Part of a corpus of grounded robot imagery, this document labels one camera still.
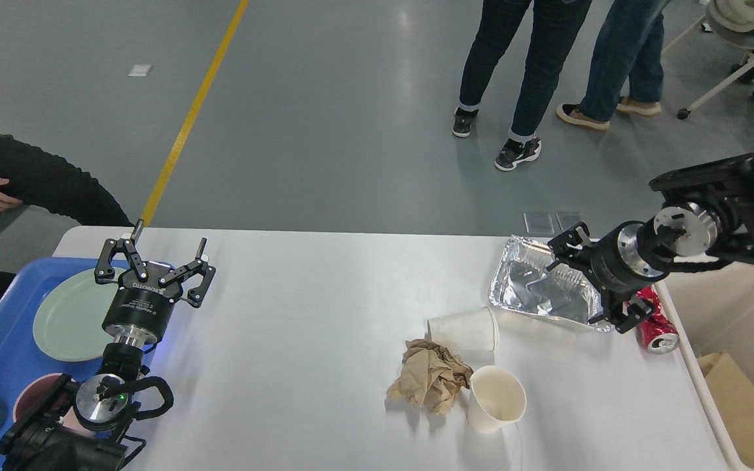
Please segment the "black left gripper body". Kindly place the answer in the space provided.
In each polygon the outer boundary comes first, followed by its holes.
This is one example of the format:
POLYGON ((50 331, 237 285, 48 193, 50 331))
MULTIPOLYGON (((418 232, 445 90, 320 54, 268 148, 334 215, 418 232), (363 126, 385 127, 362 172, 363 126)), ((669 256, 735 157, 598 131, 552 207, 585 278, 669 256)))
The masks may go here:
POLYGON ((103 330, 113 337, 136 337, 144 345, 161 342, 183 287, 178 281, 159 287, 159 279, 155 275, 141 281, 134 271, 123 272, 102 322, 103 330))

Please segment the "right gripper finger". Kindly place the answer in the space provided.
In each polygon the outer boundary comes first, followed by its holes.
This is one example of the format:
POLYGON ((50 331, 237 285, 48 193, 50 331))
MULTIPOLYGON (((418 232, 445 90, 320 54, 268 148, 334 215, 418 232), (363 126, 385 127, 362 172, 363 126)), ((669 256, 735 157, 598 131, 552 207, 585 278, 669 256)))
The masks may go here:
POLYGON ((597 243, 590 238, 586 223, 574 224, 548 242, 554 260, 547 266, 547 271, 552 272, 557 266, 565 264, 580 272, 593 272, 592 257, 597 243))
POLYGON ((589 318, 588 323, 602 320, 613 325, 619 334, 625 334, 649 319, 656 310, 652 301, 639 297, 637 292, 607 291, 601 293, 601 313, 589 318))

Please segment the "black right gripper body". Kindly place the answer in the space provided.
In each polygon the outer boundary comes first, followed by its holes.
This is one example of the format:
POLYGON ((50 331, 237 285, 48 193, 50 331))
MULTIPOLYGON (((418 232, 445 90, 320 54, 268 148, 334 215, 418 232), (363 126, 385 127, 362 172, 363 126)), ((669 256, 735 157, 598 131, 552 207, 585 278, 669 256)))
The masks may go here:
POLYGON ((667 259, 655 253, 658 243, 651 221, 626 221, 593 241, 583 234, 584 274, 599 292, 603 305, 620 305, 643 287, 667 277, 658 264, 667 259))

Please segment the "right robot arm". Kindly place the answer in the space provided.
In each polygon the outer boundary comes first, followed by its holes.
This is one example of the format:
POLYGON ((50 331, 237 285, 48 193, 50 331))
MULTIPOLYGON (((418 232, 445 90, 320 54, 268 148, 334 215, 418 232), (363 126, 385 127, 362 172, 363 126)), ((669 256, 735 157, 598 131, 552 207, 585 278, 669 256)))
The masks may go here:
POLYGON ((620 223, 598 241, 578 222, 548 243, 552 266, 582 272, 598 291, 590 324, 604 320, 621 334, 655 314, 638 292, 671 272, 754 265, 754 152, 673 170, 649 187, 664 197, 650 220, 620 223))

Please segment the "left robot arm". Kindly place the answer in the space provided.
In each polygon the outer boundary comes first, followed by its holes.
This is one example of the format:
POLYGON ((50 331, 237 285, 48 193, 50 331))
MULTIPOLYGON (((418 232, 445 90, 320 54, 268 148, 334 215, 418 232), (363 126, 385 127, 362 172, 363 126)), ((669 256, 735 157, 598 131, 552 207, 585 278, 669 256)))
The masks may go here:
POLYGON ((120 470, 146 447, 128 435, 134 421, 165 414, 174 403, 168 382, 150 375, 144 358, 164 339, 180 301, 200 307, 215 277, 202 238, 188 264, 143 260, 137 239, 108 239, 94 270, 99 285, 117 286, 102 328, 113 340, 86 381, 63 374, 0 440, 4 470, 120 470))

